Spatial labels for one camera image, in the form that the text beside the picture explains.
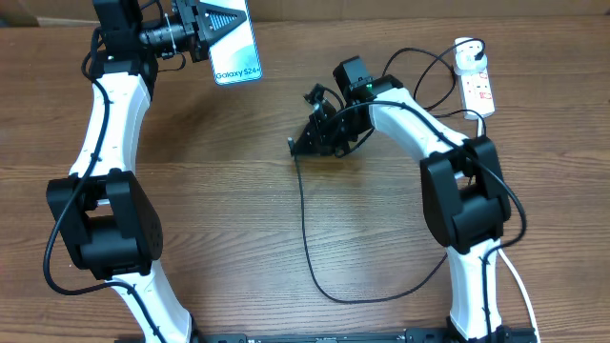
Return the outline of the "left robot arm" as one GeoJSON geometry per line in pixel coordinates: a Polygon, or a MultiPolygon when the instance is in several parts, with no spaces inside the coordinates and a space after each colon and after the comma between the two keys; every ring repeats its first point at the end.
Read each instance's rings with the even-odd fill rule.
{"type": "Polygon", "coordinates": [[[205,60],[214,44],[249,22],[248,6],[175,1],[153,22],[135,1],[97,1],[94,8],[99,24],[81,65],[93,91],[91,118],[68,176],[47,187],[50,238],[64,242],[97,290],[123,299],[144,341],[199,342],[202,333],[162,268],[162,226],[135,176],[135,159],[159,61],[205,60]]]}

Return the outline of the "Galaxy smartphone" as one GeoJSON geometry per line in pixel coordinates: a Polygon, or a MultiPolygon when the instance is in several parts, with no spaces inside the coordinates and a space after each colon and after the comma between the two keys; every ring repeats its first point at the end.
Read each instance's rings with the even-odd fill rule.
{"type": "Polygon", "coordinates": [[[262,78],[252,20],[246,0],[206,0],[202,4],[244,10],[247,19],[210,47],[214,81],[220,86],[262,78]]]}

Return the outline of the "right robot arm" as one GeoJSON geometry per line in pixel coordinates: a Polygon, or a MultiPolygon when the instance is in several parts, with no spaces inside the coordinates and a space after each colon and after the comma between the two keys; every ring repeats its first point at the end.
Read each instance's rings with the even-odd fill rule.
{"type": "Polygon", "coordinates": [[[374,78],[357,56],[341,62],[334,79],[337,107],[320,84],[305,94],[313,111],[289,142],[291,155],[340,156],[364,132],[397,142],[419,165],[424,219],[449,260],[450,328],[460,342],[497,342],[496,260],[511,209],[495,145],[446,127],[393,75],[374,78]]]}

